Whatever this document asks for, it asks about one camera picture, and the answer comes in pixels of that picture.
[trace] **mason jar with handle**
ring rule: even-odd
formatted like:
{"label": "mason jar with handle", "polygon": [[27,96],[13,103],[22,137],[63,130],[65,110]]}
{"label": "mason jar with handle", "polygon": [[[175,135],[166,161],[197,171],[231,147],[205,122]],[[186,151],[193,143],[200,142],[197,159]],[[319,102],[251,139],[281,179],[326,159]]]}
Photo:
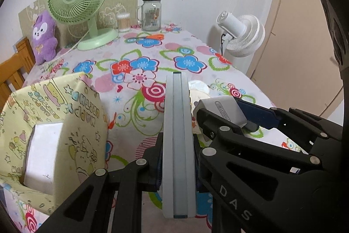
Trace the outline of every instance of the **mason jar with handle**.
{"label": "mason jar with handle", "polygon": [[[139,19],[138,11],[142,9]],[[161,29],[161,0],[143,0],[143,5],[137,7],[136,18],[142,23],[143,31],[158,31]]]}

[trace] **cotton swab container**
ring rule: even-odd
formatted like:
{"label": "cotton swab container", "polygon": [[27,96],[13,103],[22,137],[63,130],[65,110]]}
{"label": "cotton swab container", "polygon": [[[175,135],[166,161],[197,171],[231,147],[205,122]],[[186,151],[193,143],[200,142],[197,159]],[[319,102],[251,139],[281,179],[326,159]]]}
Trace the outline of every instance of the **cotton swab container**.
{"label": "cotton swab container", "polygon": [[121,13],[117,15],[119,32],[127,32],[131,30],[130,13]]}

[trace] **purple stuffed animal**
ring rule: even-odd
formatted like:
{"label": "purple stuffed animal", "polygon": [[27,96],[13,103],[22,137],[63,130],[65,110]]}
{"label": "purple stuffed animal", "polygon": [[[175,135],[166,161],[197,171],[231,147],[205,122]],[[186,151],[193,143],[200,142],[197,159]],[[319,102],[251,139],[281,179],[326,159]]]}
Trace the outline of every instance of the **purple stuffed animal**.
{"label": "purple stuffed animal", "polygon": [[47,10],[36,19],[33,28],[34,56],[36,64],[53,60],[56,56],[57,39],[55,38],[56,22]]}

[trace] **white clip fan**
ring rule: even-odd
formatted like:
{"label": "white clip fan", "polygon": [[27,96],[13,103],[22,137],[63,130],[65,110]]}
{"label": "white clip fan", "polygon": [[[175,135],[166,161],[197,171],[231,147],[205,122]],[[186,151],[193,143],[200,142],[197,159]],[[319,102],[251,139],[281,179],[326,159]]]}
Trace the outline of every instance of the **white clip fan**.
{"label": "white clip fan", "polygon": [[242,15],[236,18],[232,13],[223,11],[217,17],[219,27],[227,31],[223,38],[223,49],[232,56],[244,57],[255,52],[263,43],[265,29],[254,15]]}

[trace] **beige door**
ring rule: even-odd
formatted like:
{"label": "beige door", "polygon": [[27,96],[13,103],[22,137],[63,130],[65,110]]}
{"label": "beige door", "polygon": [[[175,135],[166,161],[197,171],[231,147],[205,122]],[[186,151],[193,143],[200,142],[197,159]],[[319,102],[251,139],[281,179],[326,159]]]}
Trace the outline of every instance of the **beige door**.
{"label": "beige door", "polygon": [[277,107],[325,111],[343,84],[320,0],[281,0],[251,79]]}

